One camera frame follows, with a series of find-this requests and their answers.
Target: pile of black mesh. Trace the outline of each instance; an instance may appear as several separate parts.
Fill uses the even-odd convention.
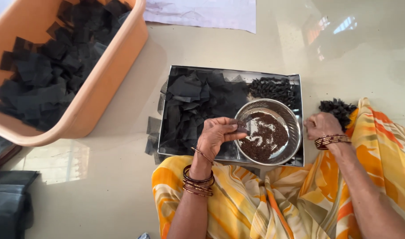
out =
[[[160,138],[161,153],[192,155],[190,147],[197,144],[206,119],[234,118],[248,102],[247,84],[243,80],[230,82],[219,70],[176,67],[164,90],[166,105]],[[223,144],[219,155],[228,147],[228,144]]]
[[[290,109],[295,109],[295,92],[294,85],[290,84],[290,80],[275,79],[270,77],[262,77],[255,79],[248,85],[248,89],[253,97],[277,100]]]
[[[357,109],[357,106],[352,104],[348,105],[344,103],[344,101],[342,101],[341,99],[337,100],[336,98],[334,98],[334,100],[332,101],[331,100],[321,101],[319,109],[322,112],[333,114],[340,122],[343,132],[346,132],[346,126],[351,122],[349,116],[355,109]]]
[[[0,86],[0,111],[36,127],[51,129],[64,114],[131,8],[118,0],[105,6],[96,0],[77,5],[63,1],[47,33],[53,38],[34,44],[17,38],[4,52],[1,70],[14,71]]]

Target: black fabric stack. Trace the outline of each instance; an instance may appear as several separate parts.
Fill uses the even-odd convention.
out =
[[[290,109],[295,109],[295,90],[290,80],[262,77],[255,79],[248,85],[248,89],[253,97],[277,100]]]
[[[348,105],[341,99],[334,98],[334,100],[332,101],[331,100],[321,101],[319,109],[322,112],[333,114],[340,122],[343,132],[346,132],[347,130],[346,126],[351,122],[349,116],[355,109],[357,109],[357,106],[352,104]]]
[[[166,94],[166,104],[160,152],[167,154],[193,155],[190,147],[196,146],[206,119],[234,118],[248,102],[247,84],[229,82],[219,70],[172,68],[168,87],[161,92]],[[230,147],[233,143],[223,144],[218,156]]]
[[[46,44],[18,37],[4,52],[1,70],[14,71],[0,86],[0,111],[36,127],[51,129],[64,114],[131,8],[118,0],[77,5],[63,1]]]
[[[28,187],[35,171],[0,171],[0,238],[23,239],[33,225],[33,207]]]

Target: orange plastic tub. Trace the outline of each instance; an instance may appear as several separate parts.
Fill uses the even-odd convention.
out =
[[[0,61],[3,51],[12,51],[17,36],[34,43],[48,41],[46,30],[53,22],[63,25],[56,17],[61,1],[16,0],[0,17]],[[22,146],[43,146],[60,138],[82,138],[93,130],[148,38],[143,20],[145,0],[120,1],[129,3],[133,10],[59,122],[49,131],[41,132],[0,113],[0,136]],[[0,70],[0,85],[12,74]]]

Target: woman's hand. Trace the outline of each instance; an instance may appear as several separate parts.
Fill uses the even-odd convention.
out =
[[[237,128],[236,119],[227,117],[206,119],[197,149],[214,160],[224,142],[247,137],[247,133],[236,132]]]
[[[320,112],[304,121],[308,139],[315,140],[325,135],[344,134],[338,119],[330,113]]]

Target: woman's right hand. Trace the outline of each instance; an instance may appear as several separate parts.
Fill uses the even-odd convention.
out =
[[[344,134],[338,119],[330,113],[313,114],[304,121],[308,139],[315,140],[325,135]]]

